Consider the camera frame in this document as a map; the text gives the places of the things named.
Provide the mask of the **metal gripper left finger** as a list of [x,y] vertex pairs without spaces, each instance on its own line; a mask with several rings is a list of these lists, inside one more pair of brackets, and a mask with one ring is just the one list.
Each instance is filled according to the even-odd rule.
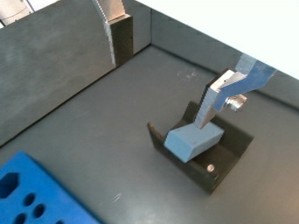
[[134,17],[123,0],[92,0],[102,16],[113,63],[122,66],[134,56]]

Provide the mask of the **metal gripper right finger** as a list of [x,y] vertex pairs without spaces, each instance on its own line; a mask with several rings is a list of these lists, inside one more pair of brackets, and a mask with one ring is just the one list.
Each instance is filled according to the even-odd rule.
[[227,69],[206,87],[194,120],[198,128],[202,129],[226,107],[239,110],[247,101],[245,93],[262,88],[275,71],[261,60],[242,54],[235,71]]

